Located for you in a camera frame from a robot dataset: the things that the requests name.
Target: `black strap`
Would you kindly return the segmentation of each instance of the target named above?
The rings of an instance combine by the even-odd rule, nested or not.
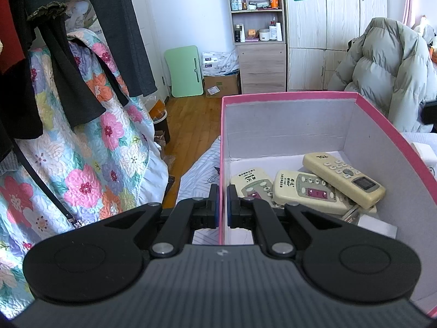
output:
[[[29,173],[30,177],[35,181],[35,183],[42,190],[42,192],[45,193],[45,195],[50,199],[50,201],[52,201],[53,204],[62,212],[62,214],[65,216],[65,218],[67,218],[67,220],[71,223],[73,227],[75,228],[81,227],[82,223],[76,220],[76,218],[74,218],[73,215],[70,212],[68,212],[68,210],[64,207],[64,205],[55,196],[55,194],[49,190],[46,184],[44,184],[44,182],[41,180],[41,178],[38,176],[36,171],[33,169],[32,165],[28,162],[25,155],[23,154],[23,152],[21,151],[18,144],[13,138],[12,138],[12,144],[14,146],[14,153],[17,156],[18,161],[23,165],[23,167]]]

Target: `pink box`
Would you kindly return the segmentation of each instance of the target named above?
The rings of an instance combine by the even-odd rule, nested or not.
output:
[[[271,178],[299,170],[304,154],[330,152],[381,183],[379,218],[419,255],[422,273],[412,301],[437,305],[437,182],[407,141],[357,93],[309,91],[222,99],[220,243],[251,244],[250,231],[227,225],[231,176],[260,167]]]

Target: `air conditioner remote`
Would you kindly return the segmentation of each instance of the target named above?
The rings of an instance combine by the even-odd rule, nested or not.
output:
[[[303,166],[364,209],[371,208],[385,195],[381,184],[328,153],[305,154]]]
[[[273,185],[273,201],[295,202],[332,215],[344,215],[355,204],[317,175],[281,170]]]
[[[272,207],[283,207],[273,202],[273,181],[262,169],[253,168],[231,178],[239,197],[260,198]]]

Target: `wardrobe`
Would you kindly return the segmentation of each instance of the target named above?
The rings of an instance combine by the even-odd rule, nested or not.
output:
[[[387,16],[387,0],[285,0],[288,91],[326,90],[349,41],[372,18]]]

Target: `silver screw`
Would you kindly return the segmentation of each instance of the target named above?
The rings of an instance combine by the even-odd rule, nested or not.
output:
[[[272,245],[272,250],[278,254],[289,254],[293,251],[294,246],[289,243],[275,243]]]
[[[174,249],[174,246],[170,243],[156,243],[152,245],[152,250],[157,254],[168,254]]]

